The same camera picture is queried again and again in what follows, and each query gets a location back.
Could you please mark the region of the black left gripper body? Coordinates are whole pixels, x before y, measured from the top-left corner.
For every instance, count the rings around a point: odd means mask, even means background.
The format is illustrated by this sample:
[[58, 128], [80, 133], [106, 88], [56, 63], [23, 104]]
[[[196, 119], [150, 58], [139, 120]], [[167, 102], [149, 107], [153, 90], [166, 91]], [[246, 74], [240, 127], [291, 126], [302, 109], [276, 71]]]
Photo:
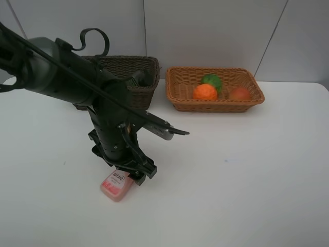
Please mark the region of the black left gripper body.
[[138, 157], [133, 154], [131, 157], [123, 159], [123, 161], [113, 161], [106, 156], [104, 152], [105, 149], [103, 148], [97, 136], [96, 130], [89, 132], [88, 136], [95, 143], [95, 146], [92, 148], [92, 152], [96, 156], [102, 158], [109, 166], [128, 172], [129, 174], [134, 172], [142, 172], [149, 179], [151, 179], [156, 174], [157, 167], [154, 165], [154, 161], [147, 157], [141, 150], [139, 150], [137, 153], [141, 154], [142, 158], [145, 158], [145, 164], [143, 164], [142, 161], [137, 161]]

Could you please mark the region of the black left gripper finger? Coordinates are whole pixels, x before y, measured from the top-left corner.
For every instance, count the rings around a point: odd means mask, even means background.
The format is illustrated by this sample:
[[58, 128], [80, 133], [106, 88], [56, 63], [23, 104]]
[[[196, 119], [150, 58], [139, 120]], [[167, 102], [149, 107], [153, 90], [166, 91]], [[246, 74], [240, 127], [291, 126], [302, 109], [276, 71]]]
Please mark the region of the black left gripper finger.
[[140, 186], [146, 179], [146, 175], [142, 172], [134, 172], [129, 174], [129, 178], [132, 179], [136, 185]]

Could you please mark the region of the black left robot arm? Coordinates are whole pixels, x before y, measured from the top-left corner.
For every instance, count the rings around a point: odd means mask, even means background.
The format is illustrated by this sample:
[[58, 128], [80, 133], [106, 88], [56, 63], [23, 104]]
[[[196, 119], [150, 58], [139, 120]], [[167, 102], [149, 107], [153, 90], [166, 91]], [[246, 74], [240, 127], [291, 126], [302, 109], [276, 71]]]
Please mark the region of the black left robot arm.
[[152, 178], [157, 167], [139, 148], [137, 132], [149, 122], [144, 110], [131, 107], [127, 83], [99, 63], [75, 54], [67, 42], [45, 37], [26, 40], [1, 26], [1, 69], [16, 82], [1, 92], [25, 89], [88, 110], [94, 125], [93, 153], [137, 183]]

